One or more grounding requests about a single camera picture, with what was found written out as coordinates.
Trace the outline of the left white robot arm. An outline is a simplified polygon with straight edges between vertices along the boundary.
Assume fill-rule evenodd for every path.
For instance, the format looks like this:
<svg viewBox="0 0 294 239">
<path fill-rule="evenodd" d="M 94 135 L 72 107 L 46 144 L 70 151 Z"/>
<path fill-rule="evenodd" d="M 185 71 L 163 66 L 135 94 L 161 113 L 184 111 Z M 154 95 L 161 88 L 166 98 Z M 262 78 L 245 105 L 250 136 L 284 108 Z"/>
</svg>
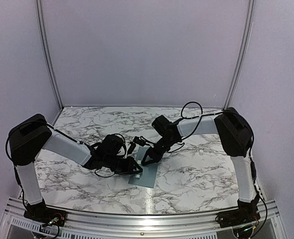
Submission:
<svg viewBox="0 0 294 239">
<path fill-rule="evenodd" d="M 125 139 L 120 134 L 108 134 L 102 141 L 88 144 L 55 128 L 42 114 L 33 115 L 9 131 L 5 153 L 22 189 L 25 212 L 41 222 L 47 221 L 52 214 L 42 196 L 35 168 L 39 157 L 46 153 L 70 160 L 87 170 L 105 168 L 121 176 L 143 172 L 139 163 L 128 155 Z"/>
</svg>

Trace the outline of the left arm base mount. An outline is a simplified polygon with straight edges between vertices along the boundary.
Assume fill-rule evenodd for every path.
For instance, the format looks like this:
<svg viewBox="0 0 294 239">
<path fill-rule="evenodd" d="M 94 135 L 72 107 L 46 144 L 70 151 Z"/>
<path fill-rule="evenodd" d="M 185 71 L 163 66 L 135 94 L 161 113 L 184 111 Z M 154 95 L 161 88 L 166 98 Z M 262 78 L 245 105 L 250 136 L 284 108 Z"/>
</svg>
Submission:
<svg viewBox="0 0 294 239">
<path fill-rule="evenodd" d="M 42 223 L 45 226 L 59 226 L 63 227 L 65 224 L 67 212 L 48 207 L 32 207 L 25 210 L 24 217 Z"/>
</svg>

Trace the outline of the blue-grey envelope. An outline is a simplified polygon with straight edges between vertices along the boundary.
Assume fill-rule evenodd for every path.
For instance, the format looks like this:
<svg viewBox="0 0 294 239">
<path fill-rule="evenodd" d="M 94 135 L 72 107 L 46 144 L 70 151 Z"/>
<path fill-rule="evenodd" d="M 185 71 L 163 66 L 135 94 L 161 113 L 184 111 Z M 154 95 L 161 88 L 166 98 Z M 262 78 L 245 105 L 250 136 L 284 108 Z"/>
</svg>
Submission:
<svg viewBox="0 0 294 239">
<path fill-rule="evenodd" d="M 135 160 L 142 160 L 146 150 L 146 147 L 138 147 Z M 128 183 L 131 185 L 141 186 L 145 188 L 154 188 L 156 175 L 158 171 L 158 163 L 149 164 L 147 166 L 142 166 L 140 164 L 140 166 L 143 169 L 143 172 L 139 174 L 140 178 L 136 179 L 135 175 L 131 175 L 129 177 Z"/>
</svg>

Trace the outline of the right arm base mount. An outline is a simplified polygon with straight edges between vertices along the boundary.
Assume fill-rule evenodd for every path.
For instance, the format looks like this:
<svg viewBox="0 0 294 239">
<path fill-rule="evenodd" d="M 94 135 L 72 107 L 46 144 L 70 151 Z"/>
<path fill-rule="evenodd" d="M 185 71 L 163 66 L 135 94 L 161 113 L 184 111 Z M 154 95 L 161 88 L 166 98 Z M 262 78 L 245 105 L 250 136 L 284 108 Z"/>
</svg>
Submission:
<svg viewBox="0 0 294 239">
<path fill-rule="evenodd" d="M 215 217 L 215 221 L 219 223 L 221 228 L 238 226 L 250 222 L 257 222 L 261 218 L 257 209 L 249 212 L 247 209 L 235 209 L 219 212 Z"/>
</svg>

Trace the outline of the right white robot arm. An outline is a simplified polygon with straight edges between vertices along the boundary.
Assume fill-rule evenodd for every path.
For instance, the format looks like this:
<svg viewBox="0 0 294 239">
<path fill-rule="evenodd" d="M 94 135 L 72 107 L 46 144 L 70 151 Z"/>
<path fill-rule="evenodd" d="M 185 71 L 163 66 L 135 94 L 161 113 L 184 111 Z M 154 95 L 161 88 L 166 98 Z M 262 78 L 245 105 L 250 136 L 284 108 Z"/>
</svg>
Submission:
<svg viewBox="0 0 294 239">
<path fill-rule="evenodd" d="M 176 121 L 169 121 L 161 115 L 152 122 L 152 127 L 161 138 L 147 149 L 141 160 L 143 166 L 158 163 L 174 144 L 193 135 L 217 134 L 224 152 L 231 158 L 239 187 L 238 209 L 234 212 L 234 219 L 244 223 L 253 216 L 260 200 L 255 186 L 256 167 L 252 159 L 254 133 L 235 108 Z"/>
</svg>

